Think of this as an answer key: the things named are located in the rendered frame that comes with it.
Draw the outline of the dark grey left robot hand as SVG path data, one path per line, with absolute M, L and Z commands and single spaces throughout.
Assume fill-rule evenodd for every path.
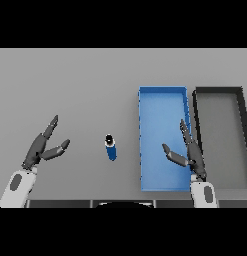
M 58 116 L 55 116 L 49 123 L 43 133 L 40 133 L 32 142 L 25 160 L 22 163 L 22 168 L 25 170 L 31 170 L 35 165 L 39 164 L 41 160 L 51 160 L 61 156 L 70 144 L 70 140 L 65 140 L 61 145 L 47 150 L 47 141 L 52 136 L 54 129 L 58 124 Z

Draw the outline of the dark grey bin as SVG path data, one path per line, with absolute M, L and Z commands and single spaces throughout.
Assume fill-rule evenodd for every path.
M 247 189 L 247 110 L 243 88 L 196 87 L 198 144 L 216 189 Z

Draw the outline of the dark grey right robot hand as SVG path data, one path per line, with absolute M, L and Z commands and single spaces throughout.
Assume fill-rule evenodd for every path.
M 165 143 L 162 144 L 162 148 L 169 161 L 178 164 L 182 167 L 190 166 L 190 169 L 194 172 L 198 180 L 206 181 L 207 172 L 205 169 L 205 161 L 201 152 L 201 149 L 197 142 L 190 135 L 189 129 L 184 120 L 180 121 L 180 130 L 182 132 L 183 140 L 187 149 L 187 156 L 184 157 L 174 151 Z

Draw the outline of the blue bin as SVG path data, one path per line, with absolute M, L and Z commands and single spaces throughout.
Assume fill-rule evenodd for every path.
M 187 88 L 140 86 L 138 97 L 141 190 L 188 191 L 190 167 L 181 167 L 169 161 L 162 147 L 165 143 L 172 151 L 187 156 L 180 131 L 181 120 L 191 129 Z

